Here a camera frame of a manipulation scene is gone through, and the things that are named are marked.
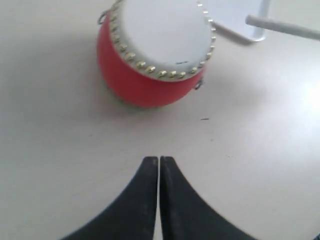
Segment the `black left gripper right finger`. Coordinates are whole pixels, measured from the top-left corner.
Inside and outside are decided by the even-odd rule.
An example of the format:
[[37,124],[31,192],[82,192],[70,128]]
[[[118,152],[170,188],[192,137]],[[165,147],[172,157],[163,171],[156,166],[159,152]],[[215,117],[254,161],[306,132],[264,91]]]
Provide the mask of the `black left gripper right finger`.
[[159,208],[164,240],[252,240],[213,210],[171,156],[160,158]]

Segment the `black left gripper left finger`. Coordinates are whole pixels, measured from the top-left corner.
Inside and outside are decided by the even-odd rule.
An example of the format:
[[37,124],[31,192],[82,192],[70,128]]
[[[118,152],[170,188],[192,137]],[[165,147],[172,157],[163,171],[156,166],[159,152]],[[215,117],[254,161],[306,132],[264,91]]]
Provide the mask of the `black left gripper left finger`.
[[158,158],[143,158],[122,193],[65,240],[152,240],[158,200]]

